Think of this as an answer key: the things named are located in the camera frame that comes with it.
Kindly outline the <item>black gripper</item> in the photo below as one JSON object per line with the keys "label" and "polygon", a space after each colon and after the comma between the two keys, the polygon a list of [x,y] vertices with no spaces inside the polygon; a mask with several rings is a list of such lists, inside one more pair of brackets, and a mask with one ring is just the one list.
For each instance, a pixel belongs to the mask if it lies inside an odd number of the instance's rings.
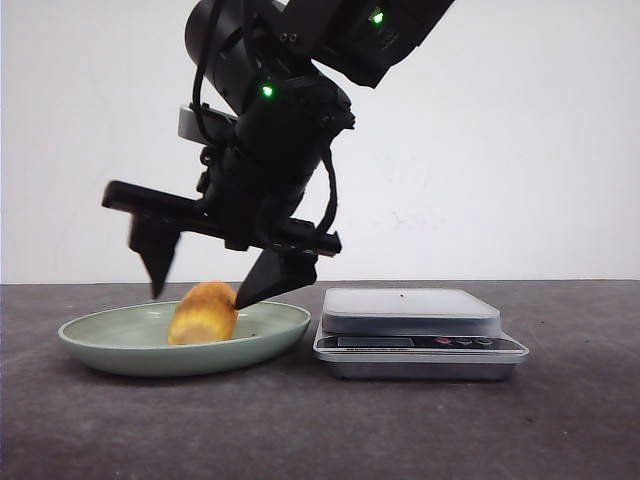
{"label": "black gripper", "polygon": [[[337,208],[337,189],[318,223],[294,218],[319,163],[331,157],[331,143],[351,129],[355,117],[346,93],[324,76],[291,82],[266,81],[236,117],[228,141],[203,145],[205,166],[190,199],[123,181],[110,182],[106,208],[131,215],[129,248],[151,281],[151,297],[165,286],[182,232],[224,240],[227,248],[300,248],[334,256],[342,245],[328,231]],[[311,251],[263,250],[242,282],[236,309],[312,285],[317,255]]]}

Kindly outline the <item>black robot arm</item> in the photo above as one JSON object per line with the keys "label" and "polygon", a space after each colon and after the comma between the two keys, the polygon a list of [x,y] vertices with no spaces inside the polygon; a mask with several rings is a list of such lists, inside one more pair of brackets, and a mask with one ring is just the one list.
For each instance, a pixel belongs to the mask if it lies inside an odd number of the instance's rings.
{"label": "black robot arm", "polygon": [[159,295],[185,232],[257,248],[237,309],[315,282],[320,257],[341,249],[331,231],[338,197],[318,222],[294,215],[332,141],[355,124],[347,94],[323,68],[377,86],[449,9],[446,1],[201,1],[185,27],[197,70],[178,134],[198,143],[198,198],[110,182],[105,207],[131,216],[129,246]]}

